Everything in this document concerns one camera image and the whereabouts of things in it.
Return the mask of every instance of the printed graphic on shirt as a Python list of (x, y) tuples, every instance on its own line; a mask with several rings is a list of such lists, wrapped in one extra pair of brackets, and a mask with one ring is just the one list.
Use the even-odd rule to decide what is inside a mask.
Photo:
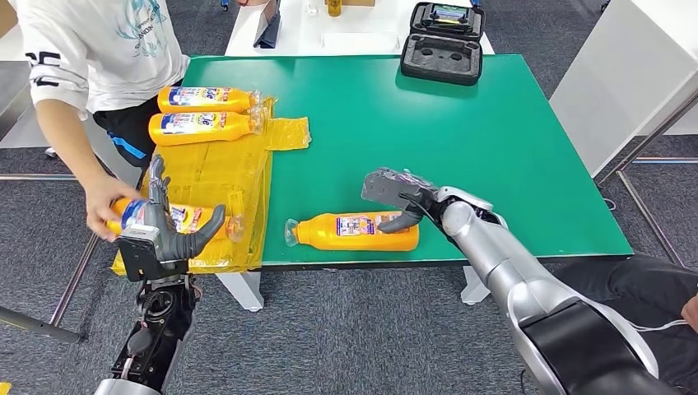
[(158, 0), (123, 0), (123, 15), (117, 20), (116, 34), (133, 40), (133, 57), (157, 58), (167, 48), (162, 31), (162, 15)]
[[(54, 53), (54, 52), (47, 52), (47, 51), (41, 51), (39, 52), (39, 56), (36, 56), (36, 53), (31, 53), (27, 52), (24, 54), (29, 61), (30, 66), (33, 68), (34, 66), (39, 66), (39, 65), (49, 65), (53, 67), (61, 67), (59, 63), (47, 63), (47, 59), (54, 59), (54, 60), (61, 60), (61, 54), (60, 53)], [(31, 79), (31, 81), (34, 83), (36, 86), (58, 86), (58, 83), (56, 81), (48, 81), (46, 77), (36, 77)]]

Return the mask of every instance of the human arm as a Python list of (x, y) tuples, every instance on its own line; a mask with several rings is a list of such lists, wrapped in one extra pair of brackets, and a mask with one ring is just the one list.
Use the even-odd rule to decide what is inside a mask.
[(114, 199), (138, 199), (133, 188), (106, 174), (92, 152), (77, 109), (56, 99), (36, 104), (36, 117), (46, 140), (56, 150), (85, 189), (87, 226), (99, 237), (114, 241), (116, 235), (105, 226), (106, 220), (120, 221), (111, 210)]
[(87, 225), (99, 237), (114, 240), (104, 225), (105, 220), (118, 220), (109, 208), (111, 201), (140, 196), (107, 175), (95, 158), (81, 122), (88, 90), (86, 48), (54, 14), (30, 2), (21, 2), (17, 10), (37, 119), (46, 140), (85, 189)]

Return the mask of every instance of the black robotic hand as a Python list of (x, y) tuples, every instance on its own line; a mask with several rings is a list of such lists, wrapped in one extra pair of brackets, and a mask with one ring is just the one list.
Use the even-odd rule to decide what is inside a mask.
[(153, 157), (149, 170), (148, 192), (143, 225), (131, 225), (117, 238), (128, 279), (157, 280), (188, 270), (188, 260), (195, 258), (223, 225), (226, 208), (213, 210), (211, 220), (192, 234), (177, 232), (170, 216), (167, 186), (170, 178), (162, 178), (165, 170), (161, 156)]

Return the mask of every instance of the green table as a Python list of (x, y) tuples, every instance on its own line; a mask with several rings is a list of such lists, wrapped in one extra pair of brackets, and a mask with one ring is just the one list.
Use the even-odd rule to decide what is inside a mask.
[(475, 86), (404, 77), (399, 58), (196, 58), (185, 86), (259, 89), (277, 117), (309, 117), (313, 141), (274, 153), (265, 267), (463, 263), (429, 223), (409, 253), (286, 246), (287, 219), (382, 210), (361, 199), (367, 173), (409, 169), (494, 204), (538, 257), (631, 254), (522, 57), (485, 56)]

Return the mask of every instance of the white wall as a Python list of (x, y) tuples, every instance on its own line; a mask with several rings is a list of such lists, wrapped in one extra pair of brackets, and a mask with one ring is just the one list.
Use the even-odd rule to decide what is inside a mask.
[[(593, 28), (550, 99), (592, 176), (698, 89), (696, 16), (694, 0), (612, 0)], [(698, 132), (695, 119), (671, 132)]]

